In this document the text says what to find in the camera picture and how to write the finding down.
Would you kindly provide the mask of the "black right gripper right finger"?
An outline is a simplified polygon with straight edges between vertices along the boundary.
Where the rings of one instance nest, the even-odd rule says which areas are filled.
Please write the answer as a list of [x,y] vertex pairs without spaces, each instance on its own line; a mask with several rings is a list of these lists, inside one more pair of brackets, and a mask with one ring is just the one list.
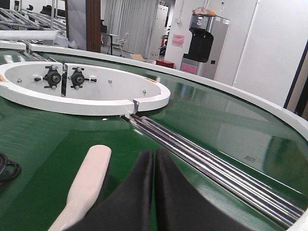
[[207,180],[198,191],[166,149],[156,151],[155,207],[160,231],[282,231],[232,194]]

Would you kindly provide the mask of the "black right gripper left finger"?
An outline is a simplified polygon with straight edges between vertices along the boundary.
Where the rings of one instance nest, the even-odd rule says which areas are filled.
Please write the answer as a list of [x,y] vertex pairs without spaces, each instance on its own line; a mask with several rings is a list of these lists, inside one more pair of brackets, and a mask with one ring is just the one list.
[[143,150],[113,193],[68,231],[149,231],[154,153]]

